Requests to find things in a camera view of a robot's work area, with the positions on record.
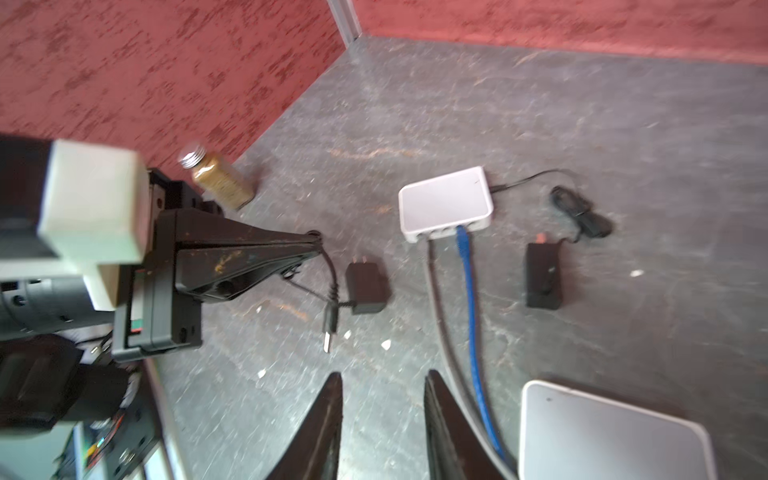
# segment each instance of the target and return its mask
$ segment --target black power adapter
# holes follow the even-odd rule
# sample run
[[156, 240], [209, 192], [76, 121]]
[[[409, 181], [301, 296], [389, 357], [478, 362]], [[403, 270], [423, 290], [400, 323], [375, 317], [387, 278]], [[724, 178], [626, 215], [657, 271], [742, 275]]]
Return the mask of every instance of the black power adapter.
[[346, 288], [353, 315], [378, 313], [389, 299], [386, 278], [375, 263], [350, 263], [346, 268]]
[[557, 310], [563, 303], [560, 242], [529, 243], [525, 249], [525, 305]]

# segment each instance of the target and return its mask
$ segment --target brown spice jar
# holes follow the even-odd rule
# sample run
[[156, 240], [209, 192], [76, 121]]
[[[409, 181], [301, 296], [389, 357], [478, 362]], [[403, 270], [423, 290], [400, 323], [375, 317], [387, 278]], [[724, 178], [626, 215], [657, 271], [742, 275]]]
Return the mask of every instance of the brown spice jar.
[[211, 192], [222, 207], [237, 210], [256, 196], [245, 177], [219, 154], [208, 153], [200, 145], [181, 152], [181, 165], [192, 173], [192, 181]]

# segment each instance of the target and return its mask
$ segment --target black wire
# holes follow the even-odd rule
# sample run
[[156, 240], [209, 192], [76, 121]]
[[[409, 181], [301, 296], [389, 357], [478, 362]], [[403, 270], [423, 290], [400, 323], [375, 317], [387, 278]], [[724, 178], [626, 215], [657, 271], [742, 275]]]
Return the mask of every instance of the black wire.
[[92, 339], [80, 340], [79, 342], [75, 342], [74, 344], [76, 346], [80, 346], [80, 345], [84, 345], [85, 343], [101, 342], [101, 345], [104, 345], [110, 338], [112, 338], [112, 332], [109, 332], [107, 335], [94, 337]]
[[328, 256], [328, 253], [326, 252], [326, 249], [323, 248], [323, 245], [320, 244], [320, 255], [323, 256], [323, 259], [328, 264], [328, 270], [331, 272], [331, 288], [328, 292], [328, 302], [333, 303], [334, 305], [339, 305], [339, 279], [336, 277], [336, 268], [333, 266], [333, 261], [331, 261], [331, 257]]
[[571, 170], [569, 170], [567, 168], [550, 168], [549, 170], [542, 170], [542, 171], [538, 172], [537, 174], [533, 174], [530, 177], [526, 177], [526, 178], [523, 178], [521, 180], [517, 180], [516, 182], [513, 182], [511, 184], [494, 185], [494, 186], [490, 187], [489, 190], [491, 191], [491, 194], [496, 194], [498, 192], [503, 192], [504, 190], [509, 190], [510, 188], [514, 188], [514, 187], [517, 187], [519, 185], [526, 184], [529, 181], [535, 179], [536, 177], [540, 177], [541, 175], [544, 175], [544, 174], [563, 174], [563, 175], [568, 175], [571, 178], [571, 181], [573, 181], [573, 183], [574, 183], [574, 188], [576, 189], [576, 191], [578, 191], [578, 175], [575, 172], [573, 172], [573, 171], [571, 171]]
[[294, 287], [296, 287], [297, 289], [299, 289], [299, 290], [302, 290], [302, 291], [304, 291], [304, 292], [307, 292], [309, 295], [312, 295], [312, 296], [315, 296], [315, 297], [317, 297], [317, 298], [321, 299], [323, 302], [329, 302], [329, 300], [328, 300], [328, 298], [327, 298], [327, 297], [325, 297], [325, 296], [323, 296], [323, 295], [320, 295], [320, 294], [319, 294], [319, 293], [317, 293], [315, 290], [312, 290], [312, 289], [310, 289], [310, 288], [308, 288], [308, 287], [306, 287], [306, 286], [302, 285], [301, 283], [298, 283], [298, 282], [294, 282], [294, 281], [293, 281], [293, 280], [291, 280], [290, 278], [286, 278], [286, 277], [283, 277], [283, 280], [287, 281], [288, 283], [290, 283], [291, 285], [293, 285], [293, 286], [294, 286]]

